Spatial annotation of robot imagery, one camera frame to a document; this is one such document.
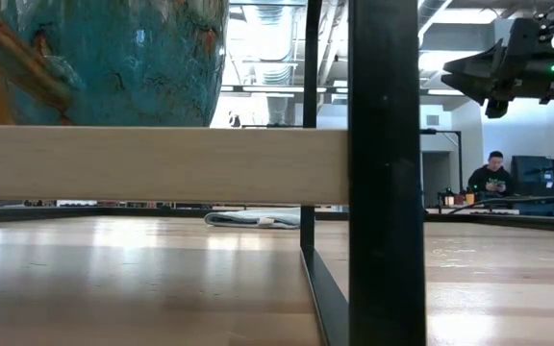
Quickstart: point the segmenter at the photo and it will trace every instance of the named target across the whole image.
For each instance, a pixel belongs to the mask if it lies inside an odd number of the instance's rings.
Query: small bottle
[[[454,206],[454,192],[450,188],[446,189],[446,192],[443,197],[443,203],[447,206]]]
[[[476,202],[476,194],[474,193],[474,190],[476,189],[476,185],[473,187],[473,189],[471,187],[468,187],[467,188],[467,191],[466,191],[466,202],[470,205],[470,204],[474,204]]]
[[[457,206],[462,206],[466,202],[466,191],[461,189],[459,194],[454,196],[454,204]]]

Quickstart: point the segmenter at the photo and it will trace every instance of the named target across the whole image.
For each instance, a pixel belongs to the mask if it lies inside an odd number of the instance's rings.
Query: large vase
[[[0,0],[13,120],[208,126],[227,18],[227,0]]]

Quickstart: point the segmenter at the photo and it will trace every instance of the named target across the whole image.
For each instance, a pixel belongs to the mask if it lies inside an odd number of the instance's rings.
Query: wooden crossbar
[[[347,204],[346,131],[0,126],[0,200]]]

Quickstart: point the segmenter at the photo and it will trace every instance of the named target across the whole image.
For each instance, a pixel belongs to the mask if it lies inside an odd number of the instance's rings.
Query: black device
[[[490,50],[447,62],[441,81],[484,105],[486,115],[502,117],[516,97],[554,100],[554,20],[544,13],[518,18],[508,44],[500,39]]]
[[[512,156],[510,172],[515,194],[521,196],[554,195],[553,160],[541,156]]]

